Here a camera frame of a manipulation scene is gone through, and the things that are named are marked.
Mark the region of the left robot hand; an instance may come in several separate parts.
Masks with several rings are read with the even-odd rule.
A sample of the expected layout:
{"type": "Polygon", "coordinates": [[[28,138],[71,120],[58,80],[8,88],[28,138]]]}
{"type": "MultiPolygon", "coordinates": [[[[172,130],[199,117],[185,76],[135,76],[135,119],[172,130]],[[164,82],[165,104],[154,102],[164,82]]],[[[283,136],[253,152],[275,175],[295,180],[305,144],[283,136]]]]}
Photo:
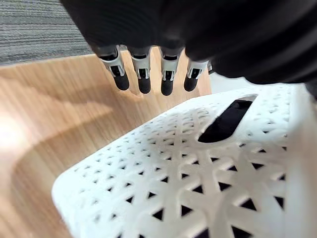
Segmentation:
{"type": "Polygon", "coordinates": [[[303,83],[317,94],[314,0],[63,0],[93,51],[184,48],[227,78],[303,83]]]}

